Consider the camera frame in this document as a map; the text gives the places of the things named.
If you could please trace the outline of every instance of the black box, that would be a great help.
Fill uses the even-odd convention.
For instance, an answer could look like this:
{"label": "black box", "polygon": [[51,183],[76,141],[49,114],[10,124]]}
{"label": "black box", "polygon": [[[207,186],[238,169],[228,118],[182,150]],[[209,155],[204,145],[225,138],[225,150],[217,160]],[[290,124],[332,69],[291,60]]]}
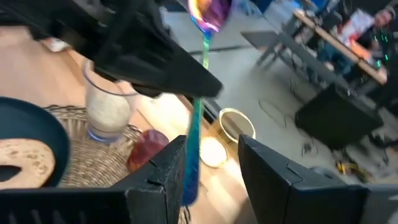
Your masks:
{"label": "black box", "polygon": [[296,112],[295,124],[330,149],[341,149],[384,123],[359,98],[330,85]]}

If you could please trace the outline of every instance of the white liquid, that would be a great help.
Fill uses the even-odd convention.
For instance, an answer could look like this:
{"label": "white liquid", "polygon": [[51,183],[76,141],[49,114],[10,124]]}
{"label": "white liquid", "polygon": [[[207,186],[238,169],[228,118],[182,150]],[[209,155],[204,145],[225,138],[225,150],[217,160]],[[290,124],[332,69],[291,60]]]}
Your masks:
{"label": "white liquid", "polygon": [[96,92],[88,99],[86,107],[92,131],[104,138],[119,134],[131,117],[130,104],[122,96]]}

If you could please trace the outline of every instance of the iridescent spoon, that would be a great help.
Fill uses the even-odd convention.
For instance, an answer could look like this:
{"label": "iridescent spoon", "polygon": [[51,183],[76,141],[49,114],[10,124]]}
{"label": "iridescent spoon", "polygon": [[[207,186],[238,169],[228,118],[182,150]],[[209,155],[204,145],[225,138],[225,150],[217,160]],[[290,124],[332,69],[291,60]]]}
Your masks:
{"label": "iridescent spoon", "polygon": [[[203,66],[208,69],[209,46],[214,33],[220,31],[231,12],[233,0],[188,0],[192,21],[203,32]],[[193,99],[193,113],[187,137],[187,166],[185,168],[182,205],[191,205],[198,197],[200,125],[203,116],[201,98]]]}

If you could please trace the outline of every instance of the white paper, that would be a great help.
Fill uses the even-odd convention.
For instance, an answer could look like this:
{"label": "white paper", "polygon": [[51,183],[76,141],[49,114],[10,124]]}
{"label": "white paper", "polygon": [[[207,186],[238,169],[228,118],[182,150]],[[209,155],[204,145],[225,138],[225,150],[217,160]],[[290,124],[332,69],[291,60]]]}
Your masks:
{"label": "white paper", "polygon": [[350,44],[350,37],[361,37],[374,23],[373,16],[357,9],[350,17],[349,21],[344,25],[341,33],[337,38],[345,45]]}

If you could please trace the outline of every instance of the gray floor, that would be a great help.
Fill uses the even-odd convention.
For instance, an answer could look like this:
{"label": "gray floor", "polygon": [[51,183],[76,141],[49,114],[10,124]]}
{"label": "gray floor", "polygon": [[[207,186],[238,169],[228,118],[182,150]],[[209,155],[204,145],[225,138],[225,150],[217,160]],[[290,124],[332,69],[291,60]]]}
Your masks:
{"label": "gray floor", "polygon": [[[289,20],[292,11],[293,7],[287,3],[272,3],[264,17],[248,17],[235,12],[224,30],[215,36],[211,46],[249,45],[240,32],[277,30],[283,22]],[[172,27],[185,50],[202,49],[202,35],[188,14],[166,13],[165,22]],[[210,55],[209,70],[224,85],[221,95],[215,101],[221,108],[242,111],[252,121],[256,139],[261,143],[304,166],[323,166],[337,172],[329,149],[299,131],[292,120],[294,113],[302,106],[302,101],[292,94],[291,84],[304,101],[315,96],[315,92],[278,60],[270,67],[256,68],[254,64],[260,54],[255,49],[243,49]],[[306,142],[318,148],[319,153],[302,157],[302,146]],[[382,153],[378,150],[366,147],[364,152],[354,146],[348,150],[373,172],[382,163]],[[354,181],[346,177],[344,179],[347,182]]]}

